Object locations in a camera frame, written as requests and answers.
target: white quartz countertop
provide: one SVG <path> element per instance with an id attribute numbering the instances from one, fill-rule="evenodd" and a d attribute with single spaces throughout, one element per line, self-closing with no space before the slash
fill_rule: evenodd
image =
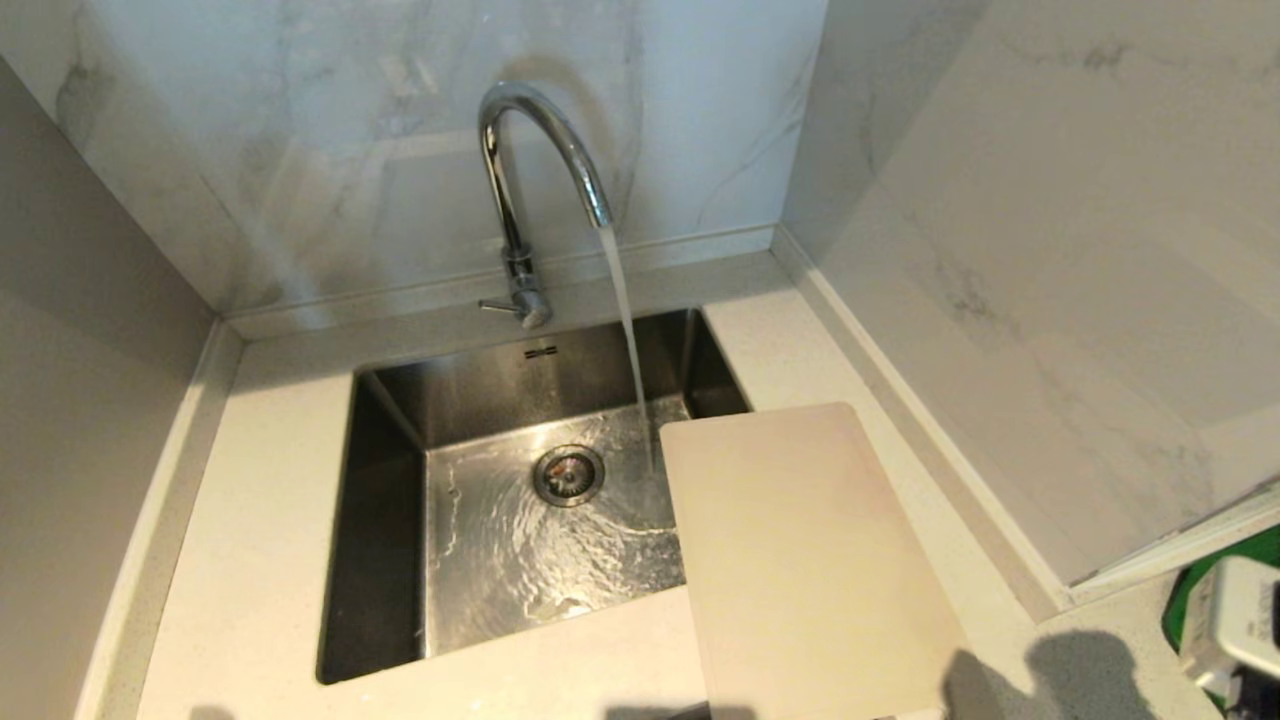
<path id="1" fill-rule="evenodd" d="M 986 678 L 1009 717 L 1217 717 L 1161 637 L 1169 578 L 1030 621 L 771 255 L 628 284 L 637 314 L 701 305 L 756 410 L 855 407 L 968 635 L 972 655 L 957 655 L 957 674 Z M 608 282 L 549 295 L 548 332 L 616 318 Z M 140 717 L 639 720 L 704 700 L 685 588 L 334 685 L 315 679 L 352 372 L 521 336 L 509 318 L 467 305 L 251 345 L 192 511 Z"/>

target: sink basin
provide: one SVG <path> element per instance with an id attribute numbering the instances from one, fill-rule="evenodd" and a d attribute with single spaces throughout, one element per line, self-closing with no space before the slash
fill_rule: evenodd
<path id="1" fill-rule="evenodd" d="M 698 310 L 635 328 L 652 442 L 748 411 Z M 357 374 L 321 683 L 684 582 L 621 323 Z"/>

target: sink drain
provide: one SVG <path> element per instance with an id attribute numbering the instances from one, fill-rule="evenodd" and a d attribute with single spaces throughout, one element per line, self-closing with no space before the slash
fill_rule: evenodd
<path id="1" fill-rule="evenodd" d="M 603 484 L 604 461 L 584 445 L 553 447 L 534 468 L 538 497 L 557 507 L 582 505 L 600 492 Z"/>

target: cutting board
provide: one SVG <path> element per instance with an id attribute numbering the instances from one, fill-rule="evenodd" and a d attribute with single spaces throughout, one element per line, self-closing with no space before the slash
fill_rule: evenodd
<path id="1" fill-rule="evenodd" d="M 662 447 L 713 708 L 942 706 L 964 634 L 852 407 L 673 423 Z"/>

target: chrome faucet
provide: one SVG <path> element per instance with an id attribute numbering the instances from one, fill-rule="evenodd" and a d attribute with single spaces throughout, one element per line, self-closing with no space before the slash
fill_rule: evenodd
<path id="1" fill-rule="evenodd" d="M 489 169 L 489 184 L 498 205 L 498 220 L 502 222 L 502 232 L 507 237 L 507 245 L 502 250 L 502 263 L 507 268 L 511 302 L 481 300 L 480 307 L 513 313 L 525 329 L 531 329 L 549 320 L 552 309 L 534 273 L 532 249 L 520 237 L 511 192 L 507 190 L 507 174 L 503 172 L 499 152 L 502 146 L 499 120 L 507 110 L 520 110 L 529 115 L 559 150 L 573 177 L 577 196 L 582 200 L 591 227 L 600 229 L 609 225 L 613 215 L 604 199 L 604 187 L 595 172 L 595 164 L 564 114 L 541 92 L 525 83 L 499 82 L 493 86 L 480 101 L 480 149 L 484 151 L 484 164 Z"/>

